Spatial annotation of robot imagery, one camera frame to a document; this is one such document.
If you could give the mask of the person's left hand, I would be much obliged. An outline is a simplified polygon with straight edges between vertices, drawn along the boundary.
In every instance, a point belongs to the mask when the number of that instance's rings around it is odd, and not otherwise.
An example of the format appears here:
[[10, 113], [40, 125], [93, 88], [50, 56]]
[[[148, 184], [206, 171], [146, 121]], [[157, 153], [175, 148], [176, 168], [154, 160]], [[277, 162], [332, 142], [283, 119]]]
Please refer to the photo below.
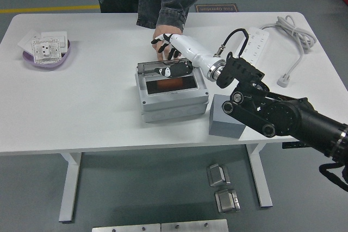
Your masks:
[[[174, 26], [168, 26], [168, 25], [159, 25], [156, 26], [154, 33], [153, 33], [153, 39], [159, 37], [162, 34], [179, 34], [182, 35], [182, 31]], [[157, 42], [156, 44], [153, 44], [152, 47], [156, 52], [158, 61], [167, 60], [169, 56], [169, 52], [171, 50], [170, 46], [165, 47], [165, 49], [162, 52], [159, 52], [160, 47], [163, 45], [161, 41]]]

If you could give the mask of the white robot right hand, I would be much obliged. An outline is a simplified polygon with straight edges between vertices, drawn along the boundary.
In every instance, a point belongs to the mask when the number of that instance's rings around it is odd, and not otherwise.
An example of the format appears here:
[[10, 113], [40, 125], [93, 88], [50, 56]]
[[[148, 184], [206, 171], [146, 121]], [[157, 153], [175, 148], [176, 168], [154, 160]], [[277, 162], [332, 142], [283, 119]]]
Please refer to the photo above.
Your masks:
[[216, 81], [221, 74], [226, 62], [220, 57], [216, 57], [212, 51], [208, 51], [195, 39], [178, 34], [162, 34], [151, 41], [156, 44], [162, 41], [162, 48], [168, 45], [175, 51], [191, 61], [193, 67], [199, 67], [203, 75], [210, 81]]

